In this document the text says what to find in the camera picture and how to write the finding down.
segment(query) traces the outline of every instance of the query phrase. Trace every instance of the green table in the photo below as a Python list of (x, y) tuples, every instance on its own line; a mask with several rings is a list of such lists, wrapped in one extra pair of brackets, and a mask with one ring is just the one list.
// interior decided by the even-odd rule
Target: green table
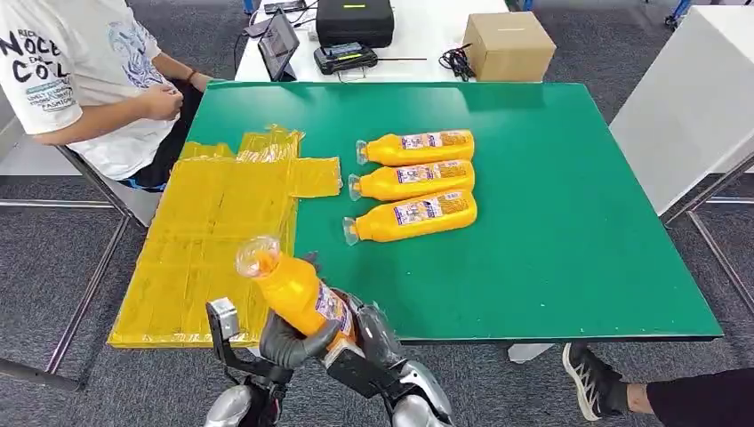
[(303, 157), (357, 165), (355, 141), (469, 128), (477, 222), (347, 246), (343, 216), (377, 205), (299, 204), (296, 253), (319, 252), (331, 286), (376, 301), (406, 340), (710, 339), (722, 332), (587, 89), (570, 84), (223, 83), (189, 139), (237, 149), (280, 124)]

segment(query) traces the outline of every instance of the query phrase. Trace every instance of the sneaker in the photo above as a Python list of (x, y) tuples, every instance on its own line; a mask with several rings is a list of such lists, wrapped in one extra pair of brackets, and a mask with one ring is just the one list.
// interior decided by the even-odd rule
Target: sneaker
[(586, 345), (566, 344), (563, 349), (563, 367), (574, 379), (576, 397), (584, 418), (597, 421), (606, 416), (621, 414), (621, 411), (609, 406), (608, 397), (615, 385), (621, 386), (622, 375), (598, 359)]

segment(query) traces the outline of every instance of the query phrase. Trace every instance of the bracelet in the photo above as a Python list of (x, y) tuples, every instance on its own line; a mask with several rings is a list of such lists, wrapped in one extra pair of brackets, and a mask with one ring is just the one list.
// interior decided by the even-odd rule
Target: bracelet
[(193, 77), (196, 73), (197, 73), (197, 71), (195, 69), (192, 69), (191, 70), (191, 74), (188, 75), (188, 77), (186, 78), (186, 80), (184, 80), (184, 82), (190, 84), (191, 83), (191, 77)]

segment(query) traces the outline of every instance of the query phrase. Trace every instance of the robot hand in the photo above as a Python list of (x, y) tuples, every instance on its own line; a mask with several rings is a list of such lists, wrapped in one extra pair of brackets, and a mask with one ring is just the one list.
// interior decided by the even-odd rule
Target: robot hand
[(269, 427), (277, 424), (293, 370), (305, 359), (325, 349), (338, 332), (337, 322), (327, 322), (305, 337), (272, 310), (262, 330), (260, 352), (266, 359), (243, 361), (230, 349), (238, 334), (236, 308), (227, 298), (207, 304), (215, 355), (226, 367), (248, 373), (243, 383), (225, 390), (214, 402), (205, 427)]
[(380, 308), (363, 304), (353, 295), (339, 295), (355, 315), (357, 345), (364, 357), (328, 354), (328, 374), (367, 398), (373, 395), (373, 388), (365, 384), (378, 384), (377, 392), (393, 427), (452, 427), (452, 409), (445, 392), (423, 364), (405, 358)]
[(337, 334), (338, 321), (328, 320), (316, 334), (306, 337), (270, 310), (261, 332), (260, 353), (276, 365), (295, 369), (321, 353)]

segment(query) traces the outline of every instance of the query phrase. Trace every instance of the flattened yellow bag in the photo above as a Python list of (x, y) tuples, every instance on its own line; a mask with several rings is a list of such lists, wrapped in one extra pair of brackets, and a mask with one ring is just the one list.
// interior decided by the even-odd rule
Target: flattened yellow bag
[(188, 142), (163, 194), (108, 343), (119, 348), (210, 347), (205, 304), (237, 306), (239, 346), (256, 345), (268, 307), (236, 273), (240, 244), (280, 237), (293, 253), (297, 197), (334, 196), (338, 158), (298, 158), (303, 133), (272, 127), (227, 145)]

